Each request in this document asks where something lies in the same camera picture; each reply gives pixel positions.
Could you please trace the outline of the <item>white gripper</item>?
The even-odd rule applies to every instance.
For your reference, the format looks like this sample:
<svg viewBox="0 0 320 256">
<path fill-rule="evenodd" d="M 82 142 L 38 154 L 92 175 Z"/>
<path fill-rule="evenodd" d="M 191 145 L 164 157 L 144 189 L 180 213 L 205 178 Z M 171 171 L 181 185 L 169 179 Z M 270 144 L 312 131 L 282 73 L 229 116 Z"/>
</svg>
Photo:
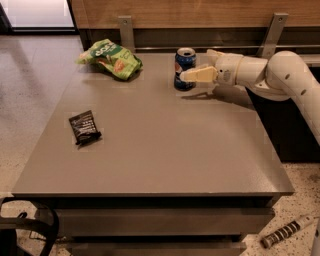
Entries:
<svg viewBox="0 0 320 256">
<path fill-rule="evenodd" d="M 180 79 L 184 82 L 212 82 L 217 79 L 221 85 L 234 86 L 243 55 L 208 49 L 208 61 L 212 66 L 197 67 L 183 71 Z"/>
</svg>

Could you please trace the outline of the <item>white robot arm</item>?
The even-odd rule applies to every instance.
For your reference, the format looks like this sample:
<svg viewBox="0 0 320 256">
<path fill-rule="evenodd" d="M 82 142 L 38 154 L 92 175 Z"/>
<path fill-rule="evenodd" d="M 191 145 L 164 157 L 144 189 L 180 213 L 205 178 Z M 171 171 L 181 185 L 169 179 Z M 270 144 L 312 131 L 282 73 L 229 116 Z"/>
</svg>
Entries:
<svg viewBox="0 0 320 256">
<path fill-rule="evenodd" d="M 320 84 L 298 54 L 280 51 L 264 59 L 209 49 L 207 56 L 207 64 L 181 72 L 181 80 L 239 85 L 266 99 L 292 99 L 320 143 Z"/>
</svg>

